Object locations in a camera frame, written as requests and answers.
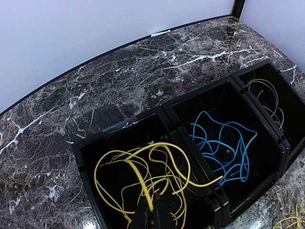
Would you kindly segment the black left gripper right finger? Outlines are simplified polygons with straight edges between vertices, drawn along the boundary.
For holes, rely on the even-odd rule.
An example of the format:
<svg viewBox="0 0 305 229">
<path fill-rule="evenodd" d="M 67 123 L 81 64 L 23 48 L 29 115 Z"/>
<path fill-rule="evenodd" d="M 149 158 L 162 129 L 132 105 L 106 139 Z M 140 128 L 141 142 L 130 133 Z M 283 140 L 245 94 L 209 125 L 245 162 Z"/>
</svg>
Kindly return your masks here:
<svg viewBox="0 0 305 229">
<path fill-rule="evenodd" d="M 157 193 L 153 198 L 153 213 L 152 213 L 152 228 L 153 229 L 175 229 L 175 223 L 167 208 L 167 204 L 163 195 Z"/>
</svg>

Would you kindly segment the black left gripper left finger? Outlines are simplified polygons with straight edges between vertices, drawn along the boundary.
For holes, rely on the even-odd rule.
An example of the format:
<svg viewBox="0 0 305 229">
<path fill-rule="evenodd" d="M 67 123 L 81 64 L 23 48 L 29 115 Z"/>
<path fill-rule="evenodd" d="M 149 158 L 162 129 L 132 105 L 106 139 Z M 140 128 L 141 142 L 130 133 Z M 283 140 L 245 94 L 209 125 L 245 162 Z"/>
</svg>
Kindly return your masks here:
<svg viewBox="0 0 305 229">
<path fill-rule="evenodd" d="M 152 212 L 145 197 L 140 198 L 137 210 L 129 224 L 129 229 L 152 229 Z"/>
</svg>

